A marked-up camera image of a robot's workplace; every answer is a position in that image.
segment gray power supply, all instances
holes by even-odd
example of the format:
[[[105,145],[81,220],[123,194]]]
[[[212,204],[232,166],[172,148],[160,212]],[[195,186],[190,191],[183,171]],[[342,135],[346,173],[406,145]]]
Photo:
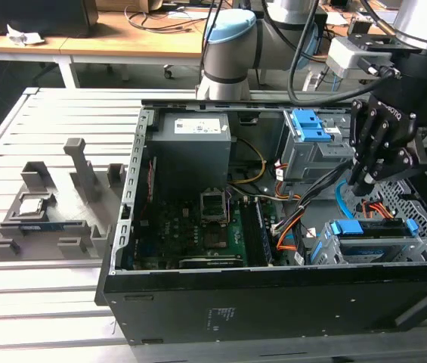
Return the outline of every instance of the gray power supply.
[[[156,186],[166,200],[197,197],[227,184],[231,135],[226,113],[164,113],[147,146],[158,159]]]

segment aluminum profile table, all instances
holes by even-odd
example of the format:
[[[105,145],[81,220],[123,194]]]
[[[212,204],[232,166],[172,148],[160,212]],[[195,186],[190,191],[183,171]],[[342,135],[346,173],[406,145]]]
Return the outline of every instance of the aluminum profile table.
[[[252,97],[286,100],[280,92]],[[27,161],[43,160],[64,175],[72,171],[62,148],[69,137],[85,139],[85,155],[96,170],[126,164],[141,99],[147,98],[193,99],[194,93],[28,88],[0,126],[0,221],[23,183]],[[427,361],[427,321],[402,334],[131,349],[109,308],[94,304],[100,266],[100,260],[0,262],[0,361]]]

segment blue plastic latch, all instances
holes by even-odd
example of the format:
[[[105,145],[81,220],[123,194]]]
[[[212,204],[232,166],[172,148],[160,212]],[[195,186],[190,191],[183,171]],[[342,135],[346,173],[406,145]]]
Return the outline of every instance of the blue plastic latch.
[[[414,221],[414,219],[408,219],[407,220],[407,227],[410,229],[410,232],[413,236],[416,236],[418,234],[418,224]]]
[[[341,228],[339,227],[339,225],[337,224],[337,222],[332,222],[331,223],[331,229],[333,230],[333,233],[335,235],[341,234]]]
[[[319,253],[320,249],[322,248],[322,242],[319,241],[319,243],[317,244],[316,249],[314,250],[314,252],[311,254],[311,262],[314,261],[314,259],[316,258],[317,254]]]
[[[322,121],[313,110],[292,111],[292,122],[301,133],[301,140],[306,142],[329,142],[331,136],[322,128]]]
[[[341,228],[342,234],[363,234],[363,228],[356,219],[343,219],[337,221],[337,225]]]

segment power supply label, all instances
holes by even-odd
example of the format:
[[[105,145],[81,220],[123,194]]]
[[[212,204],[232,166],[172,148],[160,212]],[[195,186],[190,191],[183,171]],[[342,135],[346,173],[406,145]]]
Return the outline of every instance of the power supply label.
[[[220,331],[226,328],[235,317],[237,308],[207,309],[206,329],[210,331]]]
[[[220,119],[177,119],[175,134],[221,134]]]

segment motherboard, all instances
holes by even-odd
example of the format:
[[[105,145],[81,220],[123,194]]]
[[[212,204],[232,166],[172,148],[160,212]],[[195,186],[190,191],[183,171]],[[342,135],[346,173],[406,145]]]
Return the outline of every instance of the motherboard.
[[[148,206],[123,261],[134,270],[267,266],[272,261],[270,201],[229,197]]]

